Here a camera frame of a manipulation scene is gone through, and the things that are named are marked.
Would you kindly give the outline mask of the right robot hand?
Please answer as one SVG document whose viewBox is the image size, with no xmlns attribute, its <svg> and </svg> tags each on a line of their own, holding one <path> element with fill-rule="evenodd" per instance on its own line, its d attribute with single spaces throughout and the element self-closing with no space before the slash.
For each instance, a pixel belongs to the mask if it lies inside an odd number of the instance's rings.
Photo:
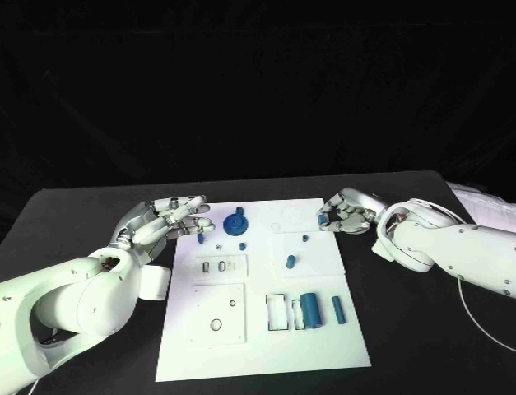
<svg viewBox="0 0 516 395">
<path fill-rule="evenodd" d="M 319 229 L 362 235 L 379 223 L 390 204 L 374 193 L 343 188 L 317 211 Z"/>
</svg>

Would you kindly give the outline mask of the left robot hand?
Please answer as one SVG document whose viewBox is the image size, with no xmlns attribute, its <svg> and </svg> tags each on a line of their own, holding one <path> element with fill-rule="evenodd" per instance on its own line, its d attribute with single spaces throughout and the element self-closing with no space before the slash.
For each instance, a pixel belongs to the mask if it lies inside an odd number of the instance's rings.
<svg viewBox="0 0 516 395">
<path fill-rule="evenodd" d="M 140 202 L 117 223 L 108 246 L 132 254 L 140 266 L 153 262 L 166 244 L 215 230 L 206 196 L 169 197 Z"/>
</svg>

